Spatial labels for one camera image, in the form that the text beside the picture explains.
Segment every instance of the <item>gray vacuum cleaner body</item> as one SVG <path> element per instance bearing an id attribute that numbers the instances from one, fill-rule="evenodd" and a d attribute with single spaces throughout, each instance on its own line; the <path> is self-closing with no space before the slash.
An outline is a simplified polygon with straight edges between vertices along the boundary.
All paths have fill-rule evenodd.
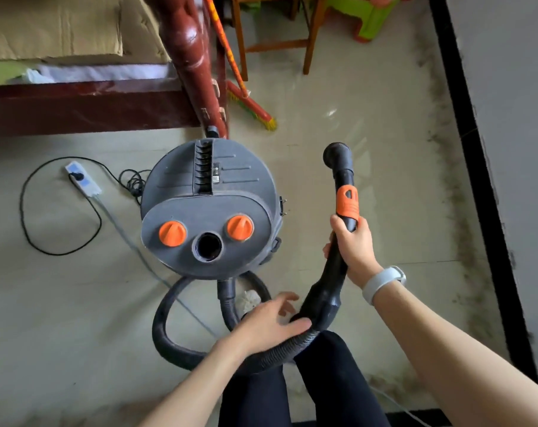
<path id="1" fill-rule="evenodd" d="M 236 277 L 279 247 L 282 201 L 265 164 L 230 139 L 176 147 L 155 165 L 141 201 L 144 246 L 174 272 Z"/>

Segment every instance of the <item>person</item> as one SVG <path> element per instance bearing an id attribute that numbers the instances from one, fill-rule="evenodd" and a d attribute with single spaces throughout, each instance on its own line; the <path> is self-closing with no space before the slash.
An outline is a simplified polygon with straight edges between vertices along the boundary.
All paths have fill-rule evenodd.
<path id="1" fill-rule="evenodd" d="M 337 216 L 330 223 L 348 277 L 363 288 L 383 271 L 367 222 L 360 217 L 353 233 Z M 323 249 L 325 256 L 329 248 Z M 140 427 L 204 426 L 222 394 L 220 427 L 290 426 L 282 366 L 253 376 L 234 373 L 252 353 L 311 326 L 308 318 L 279 324 L 278 315 L 293 313 L 289 301 L 296 299 L 293 293 L 281 293 L 254 308 Z M 538 427 L 538 385 L 506 360 L 438 316 L 397 280 L 380 287 L 372 303 L 453 425 Z M 389 426 L 338 335 L 320 333 L 295 362 L 315 402 L 318 426 Z"/>

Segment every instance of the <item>white watch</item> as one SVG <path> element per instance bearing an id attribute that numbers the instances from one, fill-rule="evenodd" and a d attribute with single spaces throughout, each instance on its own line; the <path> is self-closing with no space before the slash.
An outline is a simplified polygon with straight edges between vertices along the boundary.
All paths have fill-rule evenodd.
<path id="1" fill-rule="evenodd" d="M 406 284 L 406 275 L 395 265 L 386 268 L 384 271 L 379 272 L 368 280 L 368 283 L 366 283 L 364 289 L 362 289 L 362 296 L 368 301 L 368 304 L 373 306 L 374 304 L 372 301 L 376 292 L 379 291 L 379 288 L 393 280 L 399 280 L 402 285 Z"/>

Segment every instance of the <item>person's left hand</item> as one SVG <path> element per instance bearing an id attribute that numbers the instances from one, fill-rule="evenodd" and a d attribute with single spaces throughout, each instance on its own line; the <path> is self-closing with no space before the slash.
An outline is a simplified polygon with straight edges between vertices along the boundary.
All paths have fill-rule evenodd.
<path id="1" fill-rule="evenodd" d="M 245 316 L 230 334 L 244 356 L 266 351 L 311 327 L 309 318 L 300 318 L 286 325 L 279 323 L 278 316 L 295 313 L 289 300 L 297 299 L 299 296 L 293 292 L 281 292 L 275 299 L 261 303 Z"/>

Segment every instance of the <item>bed frame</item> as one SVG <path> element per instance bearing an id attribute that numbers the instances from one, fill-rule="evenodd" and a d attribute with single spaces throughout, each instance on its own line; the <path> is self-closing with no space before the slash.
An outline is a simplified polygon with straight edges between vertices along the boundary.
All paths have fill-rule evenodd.
<path id="1" fill-rule="evenodd" d="M 217 42 L 213 81 L 208 21 L 200 26 L 193 0 L 145 1 L 179 78 L 0 85 L 0 136 L 210 125 L 227 136 L 225 51 Z"/>

